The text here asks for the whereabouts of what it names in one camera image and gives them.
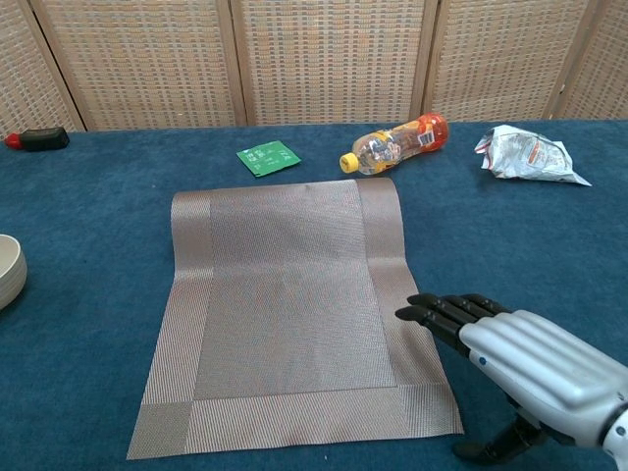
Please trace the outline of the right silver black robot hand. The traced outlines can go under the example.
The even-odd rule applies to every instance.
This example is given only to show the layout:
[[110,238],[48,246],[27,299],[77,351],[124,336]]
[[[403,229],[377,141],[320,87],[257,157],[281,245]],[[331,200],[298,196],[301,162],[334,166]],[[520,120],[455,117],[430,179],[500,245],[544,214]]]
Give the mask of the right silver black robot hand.
[[477,293],[408,297],[396,318],[416,322],[490,378],[516,410],[491,441],[456,444],[478,465],[510,461],[552,438],[600,448],[627,467],[627,368],[543,316]]

